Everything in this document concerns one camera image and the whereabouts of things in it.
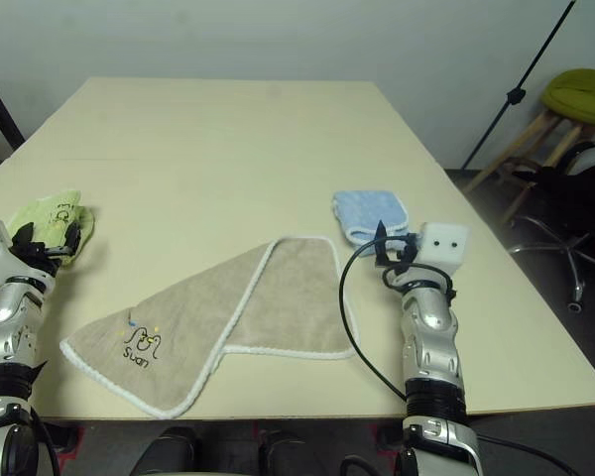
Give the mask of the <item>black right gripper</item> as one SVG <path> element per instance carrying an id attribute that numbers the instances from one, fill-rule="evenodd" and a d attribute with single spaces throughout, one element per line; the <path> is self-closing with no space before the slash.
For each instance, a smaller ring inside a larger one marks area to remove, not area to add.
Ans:
<path id="1" fill-rule="evenodd" d="M 418 235 L 390 236 L 382 220 L 378 222 L 375 233 L 375 267 L 386 270 L 394 267 L 400 273 L 405 273 L 417 257 Z"/>

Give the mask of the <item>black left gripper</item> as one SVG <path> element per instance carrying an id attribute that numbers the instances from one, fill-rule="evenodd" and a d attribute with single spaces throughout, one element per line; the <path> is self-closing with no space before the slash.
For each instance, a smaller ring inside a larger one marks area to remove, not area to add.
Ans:
<path id="1" fill-rule="evenodd" d="M 33 242 L 34 223 L 22 225 L 12 237 L 10 252 L 29 267 L 51 275 L 53 278 L 62 265 L 62 258 L 74 256 L 81 241 L 78 221 L 68 225 L 64 245 L 47 248 L 44 242 Z"/>

